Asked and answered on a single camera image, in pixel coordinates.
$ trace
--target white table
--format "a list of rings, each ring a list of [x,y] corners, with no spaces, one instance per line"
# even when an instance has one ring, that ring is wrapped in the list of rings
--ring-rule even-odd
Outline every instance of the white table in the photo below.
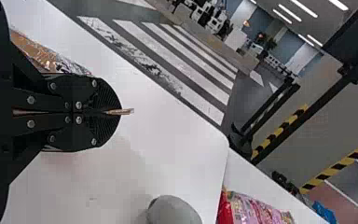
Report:
[[[225,136],[50,3],[3,4],[17,29],[104,78],[135,113],[102,148],[37,156],[11,184],[2,223],[145,224],[143,211],[162,194],[184,199],[203,223],[214,223]]]
[[[298,224],[327,224],[305,204],[232,150],[228,153],[224,184],[228,190],[247,194],[284,212],[289,211]]]

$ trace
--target screw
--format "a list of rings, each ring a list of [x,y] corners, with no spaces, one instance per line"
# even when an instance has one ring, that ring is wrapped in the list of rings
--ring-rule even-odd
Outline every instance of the screw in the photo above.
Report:
[[[76,109],[81,109],[82,106],[81,102],[76,102]]]
[[[97,145],[97,139],[93,138],[93,139],[91,140],[91,144],[92,144],[93,146]]]
[[[50,88],[55,91],[57,90],[57,85],[54,82],[52,82],[50,83]]]
[[[55,136],[54,136],[54,135],[50,136],[50,137],[48,138],[48,141],[49,141],[50,143],[55,142]]]
[[[65,123],[70,123],[70,122],[71,122],[71,118],[65,117]]]
[[[28,126],[28,128],[33,129],[34,128],[34,121],[33,120],[28,120],[27,126]]]
[[[34,104],[34,97],[33,96],[28,96],[27,102],[28,102],[28,104],[33,105]]]
[[[81,124],[82,121],[83,119],[81,117],[76,118],[76,124]]]

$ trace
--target ceiling light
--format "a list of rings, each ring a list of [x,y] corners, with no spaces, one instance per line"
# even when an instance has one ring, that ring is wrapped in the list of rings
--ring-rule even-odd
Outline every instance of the ceiling light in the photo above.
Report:
[[[289,24],[292,24],[292,22],[291,22],[289,19],[287,19],[285,16],[283,16],[281,12],[279,12],[279,11],[277,11],[277,10],[275,10],[275,9],[272,9],[272,11],[275,12],[275,13],[276,13],[278,16],[280,16],[282,19],[284,19],[285,21],[287,21]]]
[[[296,4],[298,7],[301,7],[304,11],[306,11],[308,14],[310,14],[314,18],[318,18],[318,15],[314,13],[312,10],[307,8],[306,6],[302,5],[302,3],[298,2],[297,0],[291,0],[294,4]]]
[[[309,39],[311,39],[313,42],[315,42],[315,43],[317,43],[319,46],[323,46],[324,44],[322,44],[320,41],[318,41],[317,39],[315,39],[315,38],[313,38],[313,36],[311,36],[311,35],[307,35],[307,37],[309,38]]]
[[[306,37],[302,36],[302,35],[298,35],[301,39],[303,39],[305,42],[307,42],[309,45],[315,47],[314,44],[312,44],[312,42],[310,42]]]
[[[279,4],[279,7],[283,9],[287,14],[291,15],[293,18],[295,18],[297,21],[302,21],[301,18],[299,18],[295,13],[293,13],[291,10],[289,10],[287,7],[282,6]]]
[[[340,1],[338,0],[329,0],[331,3],[334,4],[334,6],[338,7],[339,9],[343,10],[343,11],[347,11],[349,8],[347,6],[345,6],[344,4],[342,4]]]

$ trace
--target food package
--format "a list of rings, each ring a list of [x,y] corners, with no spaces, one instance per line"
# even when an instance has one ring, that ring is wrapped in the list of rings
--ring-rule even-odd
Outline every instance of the food package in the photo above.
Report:
[[[290,213],[237,192],[222,191],[217,224],[295,224]]]

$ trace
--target black metal frame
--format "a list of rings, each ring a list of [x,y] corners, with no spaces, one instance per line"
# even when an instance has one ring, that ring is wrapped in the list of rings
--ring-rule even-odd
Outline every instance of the black metal frame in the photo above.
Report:
[[[229,145],[247,161],[252,158],[254,134],[300,89],[300,86],[293,82],[292,77],[287,77],[280,88],[268,98],[243,126],[238,122],[234,122],[231,125],[233,132],[227,137]]]

